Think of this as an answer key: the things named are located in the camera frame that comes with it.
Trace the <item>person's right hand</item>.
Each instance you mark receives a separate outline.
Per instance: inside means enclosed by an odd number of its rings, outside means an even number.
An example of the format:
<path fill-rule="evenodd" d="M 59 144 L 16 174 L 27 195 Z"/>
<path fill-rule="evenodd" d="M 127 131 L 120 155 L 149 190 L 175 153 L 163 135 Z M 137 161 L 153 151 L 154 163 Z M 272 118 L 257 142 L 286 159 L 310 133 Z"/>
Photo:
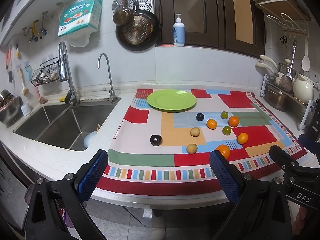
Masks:
<path fill-rule="evenodd" d="M 307 208 L 301 206 L 298 210 L 298 213 L 296 215 L 296 219 L 295 219 L 293 226 L 292 226 L 292 233 L 294 235 L 298 235 L 301 233 L 301 231 L 305 225 L 305 218 L 306 218 L 307 214 L 308 214 Z"/>

